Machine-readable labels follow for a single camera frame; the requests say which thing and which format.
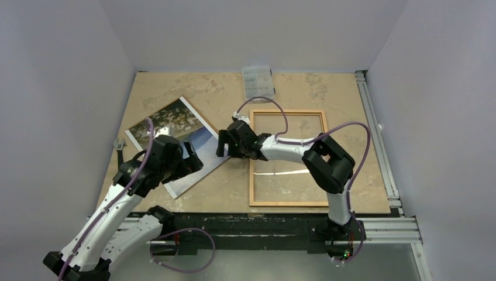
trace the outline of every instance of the white wall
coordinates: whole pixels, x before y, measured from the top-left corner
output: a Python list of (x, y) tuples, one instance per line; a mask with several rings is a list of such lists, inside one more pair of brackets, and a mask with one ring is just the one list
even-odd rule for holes
[(407, 0), (101, 0), (139, 70), (368, 69)]
[(134, 70), (100, 3), (0, 2), (0, 279), (42, 264), (95, 208)]
[(496, 277), (496, 2), (409, 0), (367, 73), (435, 280)]

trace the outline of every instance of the plastic container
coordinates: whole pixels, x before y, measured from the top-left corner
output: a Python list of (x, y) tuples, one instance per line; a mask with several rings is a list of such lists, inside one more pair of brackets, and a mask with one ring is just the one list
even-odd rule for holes
[[(243, 74), (245, 100), (253, 97), (275, 99), (272, 71), (269, 66), (244, 67), (241, 69), (241, 73)], [(264, 99), (255, 99), (253, 101), (268, 102)]]

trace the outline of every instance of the landscape photo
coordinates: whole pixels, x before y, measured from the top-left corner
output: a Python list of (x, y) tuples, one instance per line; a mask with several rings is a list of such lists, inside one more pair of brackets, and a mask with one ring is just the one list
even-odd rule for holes
[[(165, 184), (165, 188), (172, 198), (176, 199), (184, 194), (228, 159), (227, 156), (217, 157), (215, 152), (218, 134), (185, 98), (181, 97), (175, 100), (149, 117), (153, 121), (155, 132), (165, 126), (172, 128), (173, 137), (181, 142), (183, 158), (188, 157), (183, 143), (189, 140), (193, 144), (198, 158), (204, 164), (200, 171)], [(145, 122), (139, 122), (129, 128), (126, 134), (138, 150), (143, 150), (148, 146), (149, 133)]]

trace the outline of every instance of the marble-patterned tabletop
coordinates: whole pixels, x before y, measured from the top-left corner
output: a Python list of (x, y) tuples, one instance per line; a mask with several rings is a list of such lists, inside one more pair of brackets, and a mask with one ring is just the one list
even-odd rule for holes
[[(329, 129), (348, 121), (367, 122), (352, 73), (274, 73), (273, 80), (277, 90), (276, 101), (284, 109), (323, 109)], [(137, 73), (118, 136), (126, 138), (127, 143), (131, 144), (125, 130), (180, 96), (188, 98), (216, 129), (224, 129), (231, 123), (232, 113), (244, 101), (242, 76), (240, 73)], [(242, 114), (249, 116), (250, 109), (273, 108), (275, 108), (273, 104), (249, 104), (243, 109)], [(285, 137), (299, 137), (290, 133)], [(360, 161), (366, 143), (366, 133), (363, 128), (349, 126), (334, 133), (333, 137), (357, 163)], [(133, 145), (128, 145), (123, 150), (125, 160), (136, 153), (137, 150)], [(248, 165), (247, 159), (229, 159), (175, 200), (160, 185), (143, 199), (135, 211), (146, 211), (155, 205), (161, 205), (175, 212), (326, 213), (328, 211), (326, 207), (249, 207)], [(112, 184), (116, 172), (117, 153), (114, 151), (98, 204)], [(307, 177), (308, 175), (303, 174), (301, 179), (307, 181)], [(292, 189), (297, 189), (298, 176), (291, 175), (291, 178), (295, 179), (291, 181)], [(278, 195), (288, 193), (287, 190), (280, 188), (267, 187), (263, 190), (265, 192), (263, 195), (270, 198), (278, 198)], [(306, 187), (307, 197), (318, 201), (323, 198), (323, 192), (317, 185), (314, 189)], [(373, 146), (355, 181), (351, 197), (352, 207), (357, 213), (390, 212)]]

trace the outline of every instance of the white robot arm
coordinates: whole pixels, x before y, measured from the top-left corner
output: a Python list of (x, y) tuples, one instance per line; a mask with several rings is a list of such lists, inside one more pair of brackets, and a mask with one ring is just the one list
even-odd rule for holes
[(353, 158), (330, 136), (321, 139), (286, 139), (269, 133), (256, 135), (249, 118), (235, 113), (234, 122), (219, 131), (217, 156), (228, 155), (253, 160), (285, 160), (303, 164), (319, 185), (326, 191), (329, 202), (329, 219), (345, 225), (351, 219), (347, 202), (347, 184), (353, 175)]

